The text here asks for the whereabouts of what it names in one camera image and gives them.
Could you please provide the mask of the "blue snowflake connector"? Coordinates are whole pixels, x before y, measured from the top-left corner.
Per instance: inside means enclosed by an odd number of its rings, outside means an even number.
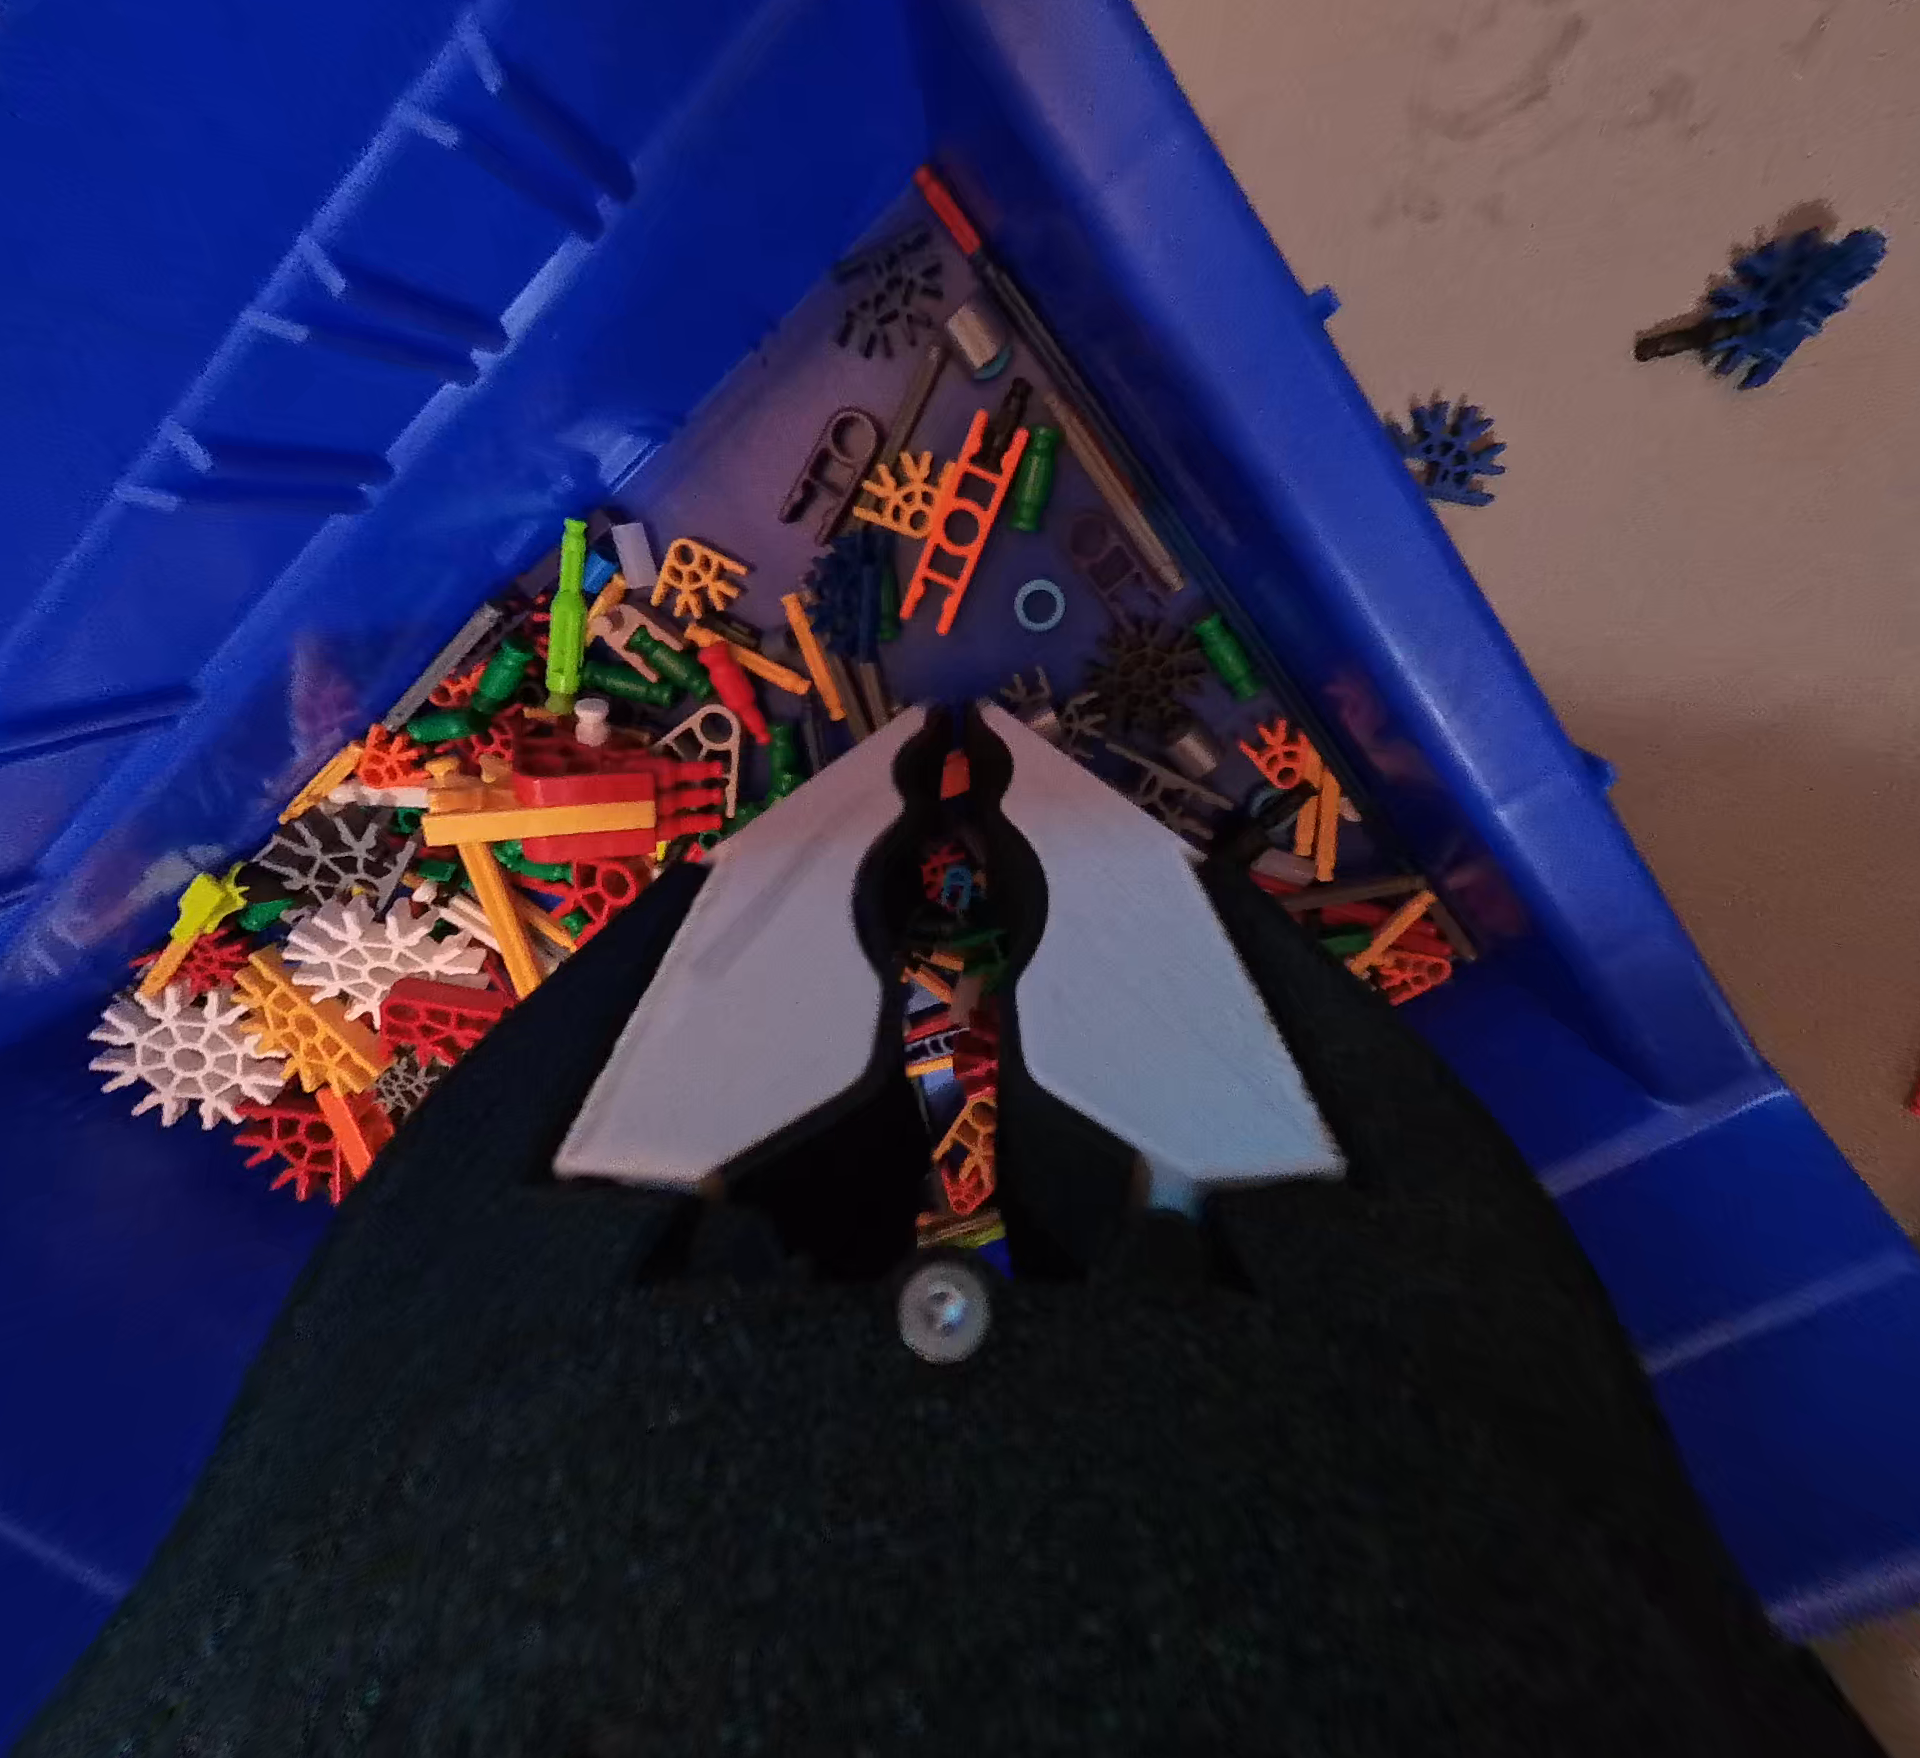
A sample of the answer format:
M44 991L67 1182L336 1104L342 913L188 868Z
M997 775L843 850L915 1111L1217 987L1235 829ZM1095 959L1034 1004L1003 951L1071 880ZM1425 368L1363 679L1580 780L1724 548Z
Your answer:
M1404 417L1385 417L1383 427L1428 503L1485 509L1497 501L1505 441L1477 404L1416 402Z
M1743 255L1707 295L1716 338L1703 348L1709 368L1741 390L1768 384L1881 266L1888 238L1878 228L1843 234L1800 229Z

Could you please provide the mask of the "blue plastic storage bin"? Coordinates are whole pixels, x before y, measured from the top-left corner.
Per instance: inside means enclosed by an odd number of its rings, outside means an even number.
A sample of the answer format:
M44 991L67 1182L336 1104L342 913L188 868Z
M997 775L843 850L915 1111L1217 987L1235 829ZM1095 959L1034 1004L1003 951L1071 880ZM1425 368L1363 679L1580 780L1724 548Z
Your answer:
M1569 1205L1800 1640L1916 1601L1916 1252L1765 1065L1128 0L4 0L4 1746L309 1248L83 1016L932 162L1479 962L1414 1025Z

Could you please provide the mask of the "pile of colourful construction pieces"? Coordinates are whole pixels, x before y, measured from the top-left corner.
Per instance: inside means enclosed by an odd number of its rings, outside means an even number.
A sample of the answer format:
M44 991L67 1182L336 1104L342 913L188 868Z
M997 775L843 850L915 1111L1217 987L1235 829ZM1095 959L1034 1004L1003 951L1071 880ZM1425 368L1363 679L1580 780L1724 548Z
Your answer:
M344 746L253 859L195 878L91 1032L133 1114L233 1127L299 1196L365 1185L433 1093L476 1093L519 1004L625 920L659 957L707 863L907 706L950 713L899 1068L875 1096L692 1192L831 1279L907 1256L1071 1266L1131 1207L1120 1151L1010 1090L1010 934L969 711L994 702L1269 899L1346 984L1406 1004L1467 956L1428 882L1353 859L1353 780L1229 626L1143 565L1115 511L1048 516L1097 456L1064 371L921 174L907 218L831 273L829 405L792 351L707 405L655 539L563 522L551 581L489 605L411 704Z

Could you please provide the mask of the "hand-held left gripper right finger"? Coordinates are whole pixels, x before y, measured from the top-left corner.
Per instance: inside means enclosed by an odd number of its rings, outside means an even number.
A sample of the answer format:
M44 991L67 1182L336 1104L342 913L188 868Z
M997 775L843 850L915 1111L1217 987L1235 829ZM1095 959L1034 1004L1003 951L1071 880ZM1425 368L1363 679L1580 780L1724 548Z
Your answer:
M1198 876L1198 854L994 702L969 758L1010 934L1010 1090L1084 1120L1121 1188L1196 1216L1347 1162Z

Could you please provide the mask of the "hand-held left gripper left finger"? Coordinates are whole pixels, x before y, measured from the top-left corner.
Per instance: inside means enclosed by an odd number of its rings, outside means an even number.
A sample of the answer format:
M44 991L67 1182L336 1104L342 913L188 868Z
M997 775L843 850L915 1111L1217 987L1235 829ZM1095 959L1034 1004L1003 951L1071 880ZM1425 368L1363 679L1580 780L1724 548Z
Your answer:
M875 1096L950 744L907 706L714 854L557 1177L692 1192Z

